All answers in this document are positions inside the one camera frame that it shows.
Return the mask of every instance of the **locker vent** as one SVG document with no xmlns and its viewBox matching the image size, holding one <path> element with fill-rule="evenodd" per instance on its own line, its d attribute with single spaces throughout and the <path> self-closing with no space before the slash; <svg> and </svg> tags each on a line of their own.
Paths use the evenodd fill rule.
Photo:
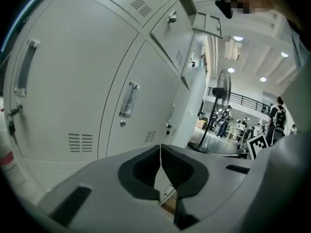
<svg viewBox="0 0 311 233">
<path fill-rule="evenodd" d="M 145 143 L 147 142 L 153 142 L 156 136 L 156 131 L 150 131 L 147 132 L 146 138 L 145 138 Z"/>
<path fill-rule="evenodd" d="M 179 64 L 181 64 L 182 59 L 183 59 L 183 55 L 181 54 L 180 50 L 178 50 L 177 55 L 176 55 L 176 60 Z"/>
<path fill-rule="evenodd" d="M 92 152 L 93 135 L 92 134 L 68 134 L 70 152 Z"/>
<path fill-rule="evenodd" d="M 176 134 L 176 130 L 177 130 L 177 129 L 173 129 L 173 130 L 172 130 L 171 136 L 174 136 L 174 135 Z"/>
<path fill-rule="evenodd" d="M 151 12 L 150 7 L 145 4 L 143 0 L 135 0 L 131 5 L 138 10 L 143 17 L 146 17 Z"/>
</svg>

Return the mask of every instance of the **standing fan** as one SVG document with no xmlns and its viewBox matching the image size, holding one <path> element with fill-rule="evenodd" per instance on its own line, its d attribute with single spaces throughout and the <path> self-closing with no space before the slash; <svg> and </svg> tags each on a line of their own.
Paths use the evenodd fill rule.
<svg viewBox="0 0 311 233">
<path fill-rule="evenodd" d="M 192 148 L 197 152 L 207 153 L 208 151 L 207 148 L 203 147 L 202 144 L 204 142 L 206 133 L 210 127 L 211 119 L 214 115 L 215 110 L 223 111 L 226 109 L 230 101 L 230 95 L 231 95 L 231 77 L 229 72 L 226 69 L 223 69 L 218 76 L 217 87 L 213 88 L 213 96 L 215 96 L 216 99 L 212 111 L 210 113 L 209 121 L 205 129 L 204 135 L 199 144 L 189 142 L 188 146 L 190 148 Z"/>
</svg>

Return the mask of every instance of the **railing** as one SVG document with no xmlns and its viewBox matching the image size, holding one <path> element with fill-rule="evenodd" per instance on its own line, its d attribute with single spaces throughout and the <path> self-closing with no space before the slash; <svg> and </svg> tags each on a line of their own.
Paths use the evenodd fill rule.
<svg viewBox="0 0 311 233">
<path fill-rule="evenodd" d="M 208 88 L 208 95 L 209 96 L 213 96 L 212 91 L 213 91 L 213 88 L 209 87 Z M 231 96 L 230 96 L 229 101 L 233 102 L 233 103 L 238 103 L 240 105 L 243 105 L 243 106 L 251 108 L 251 109 L 254 109 L 254 110 L 259 111 L 261 113 L 264 113 L 266 115 L 269 115 L 269 112 L 270 112 L 270 106 L 269 105 L 266 105 L 264 103 L 261 103 L 261 102 L 254 100 L 254 99 L 250 99 L 248 97 L 244 97 L 242 95 L 239 95 L 239 94 L 236 94 L 233 92 L 231 92 Z"/>
</svg>

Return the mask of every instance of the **fan stand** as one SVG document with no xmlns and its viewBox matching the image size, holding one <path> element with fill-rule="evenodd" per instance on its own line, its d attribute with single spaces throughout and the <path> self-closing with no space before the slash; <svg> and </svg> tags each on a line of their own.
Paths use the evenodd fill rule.
<svg viewBox="0 0 311 233">
<path fill-rule="evenodd" d="M 189 146 L 192 150 L 194 150 L 194 151 L 197 151 L 197 152 L 200 152 L 200 153 L 207 153 L 207 152 L 208 152 L 208 149 L 207 149 L 206 147 L 202 146 L 202 144 L 203 144 L 204 139 L 205 139 L 205 137 L 206 137 L 207 131 L 208 131 L 209 127 L 210 127 L 210 122 L 211 122 L 211 119 L 212 119 L 212 117 L 213 117 L 213 115 L 214 115 L 217 102 L 218 102 L 218 98 L 216 97 L 215 102 L 214 102 L 214 106 L 213 106 L 212 111 L 211 111 L 211 113 L 210 113 L 209 121 L 208 121 L 208 123 L 207 123 L 206 129 L 205 129 L 205 132 L 204 132 L 204 135 L 203 135 L 203 137 L 202 137 L 202 139 L 201 139 L 201 142 L 200 142 L 199 144 L 193 143 L 193 142 L 189 142 L 189 143 L 188 143 L 188 146 Z"/>
</svg>

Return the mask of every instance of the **fan base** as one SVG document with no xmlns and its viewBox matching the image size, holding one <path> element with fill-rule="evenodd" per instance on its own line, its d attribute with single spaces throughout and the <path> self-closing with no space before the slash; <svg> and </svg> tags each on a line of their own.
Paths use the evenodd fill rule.
<svg viewBox="0 0 311 233">
<path fill-rule="evenodd" d="M 194 151 L 197 151 L 197 152 L 200 152 L 200 153 L 207 153 L 208 150 L 206 147 L 203 147 L 203 146 L 200 146 L 200 144 L 197 144 L 197 143 L 193 143 L 193 142 L 188 142 L 188 146 L 194 150 Z"/>
</svg>

